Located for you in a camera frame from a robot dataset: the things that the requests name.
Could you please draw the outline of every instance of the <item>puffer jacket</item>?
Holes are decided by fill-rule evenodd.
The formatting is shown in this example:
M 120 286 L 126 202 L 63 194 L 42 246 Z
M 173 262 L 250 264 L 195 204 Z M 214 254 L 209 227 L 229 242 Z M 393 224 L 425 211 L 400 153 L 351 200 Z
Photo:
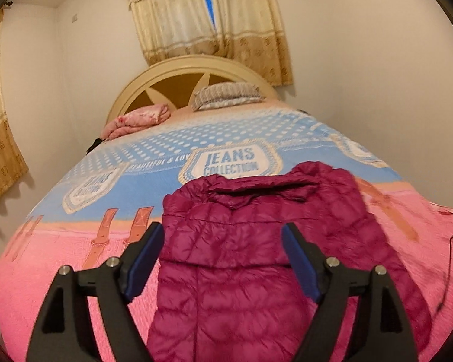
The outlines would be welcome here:
M 301 292 L 281 243 L 295 222 L 307 241 L 346 266 L 384 265 L 418 350 L 431 316 L 353 176 L 306 162 L 282 176 L 196 179 L 164 199 L 165 246 L 148 349 L 155 362 L 289 362 L 316 305 Z M 332 361 L 341 361 L 355 315 L 349 301 Z

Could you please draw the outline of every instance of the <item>striped pillow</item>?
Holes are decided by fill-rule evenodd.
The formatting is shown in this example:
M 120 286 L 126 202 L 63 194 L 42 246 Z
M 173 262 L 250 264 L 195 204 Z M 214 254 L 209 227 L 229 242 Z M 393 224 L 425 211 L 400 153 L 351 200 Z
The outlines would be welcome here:
M 226 82 L 205 87 L 195 94 L 193 111 L 260 102 L 264 99 L 255 84 Z

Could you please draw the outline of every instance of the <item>metal screw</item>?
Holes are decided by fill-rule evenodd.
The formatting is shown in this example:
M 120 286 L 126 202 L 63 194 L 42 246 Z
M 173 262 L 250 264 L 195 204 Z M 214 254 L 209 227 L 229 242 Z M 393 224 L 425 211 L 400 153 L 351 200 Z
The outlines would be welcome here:
M 341 262 L 337 257 L 328 257 L 326 263 L 329 267 L 338 267 Z
M 114 267 L 117 267 L 119 265 L 119 262 L 121 260 L 119 260 L 118 257 L 111 257 L 109 258 L 107 261 L 106 261 L 106 265 L 110 268 L 114 268 Z
M 387 274 L 387 269 L 383 265 L 378 265 L 375 269 L 376 273 L 378 275 L 386 275 Z
M 71 269 L 72 268 L 70 268 L 70 266 L 63 265 L 62 267 L 59 268 L 59 275 L 67 275 Z

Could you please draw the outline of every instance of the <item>headboard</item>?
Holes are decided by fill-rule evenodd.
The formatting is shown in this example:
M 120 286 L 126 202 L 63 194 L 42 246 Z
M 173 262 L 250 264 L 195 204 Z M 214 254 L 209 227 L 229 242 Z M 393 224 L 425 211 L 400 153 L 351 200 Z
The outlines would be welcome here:
M 186 55 L 154 64 L 124 88 L 112 105 L 107 121 L 154 103 L 170 109 L 189 105 L 194 94 L 210 84 L 246 81 L 259 86 L 266 98 L 279 99 L 273 87 L 240 62 L 210 55 Z

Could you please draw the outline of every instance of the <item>folded pink blanket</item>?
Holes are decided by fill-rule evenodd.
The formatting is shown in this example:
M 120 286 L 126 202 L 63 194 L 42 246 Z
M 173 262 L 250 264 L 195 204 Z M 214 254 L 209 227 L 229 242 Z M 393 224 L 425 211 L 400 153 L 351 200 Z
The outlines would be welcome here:
M 140 107 L 109 122 L 101 132 L 102 140 L 114 140 L 161 124 L 171 116 L 168 105 Z

